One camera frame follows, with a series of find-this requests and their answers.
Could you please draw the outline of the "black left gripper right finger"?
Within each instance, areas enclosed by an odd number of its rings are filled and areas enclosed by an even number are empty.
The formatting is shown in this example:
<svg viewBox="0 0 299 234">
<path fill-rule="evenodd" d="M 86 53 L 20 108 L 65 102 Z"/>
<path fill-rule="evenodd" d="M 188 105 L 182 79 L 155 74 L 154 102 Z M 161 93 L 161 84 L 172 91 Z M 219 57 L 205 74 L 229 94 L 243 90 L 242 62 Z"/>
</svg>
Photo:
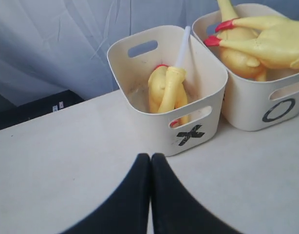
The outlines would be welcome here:
<svg viewBox="0 0 299 234">
<path fill-rule="evenodd" d="M 151 158 L 151 210 L 155 234 L 239 234 L 202 204 L 180 182 L 162 153 Z"/>
</svg>

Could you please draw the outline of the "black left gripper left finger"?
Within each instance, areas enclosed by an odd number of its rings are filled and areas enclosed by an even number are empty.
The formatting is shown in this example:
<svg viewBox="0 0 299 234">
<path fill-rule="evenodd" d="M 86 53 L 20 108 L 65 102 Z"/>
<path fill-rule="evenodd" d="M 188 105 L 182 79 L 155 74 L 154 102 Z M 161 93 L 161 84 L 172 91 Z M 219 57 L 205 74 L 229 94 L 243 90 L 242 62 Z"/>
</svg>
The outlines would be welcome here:
<svg viewBox="0 0 299 234">
<path fill-rule="evenodd" d="M 146 234 L 150 188 L 150 157 L 140 153 L 114 192 L 91 214 L 63 233 Z"/>
</svg>

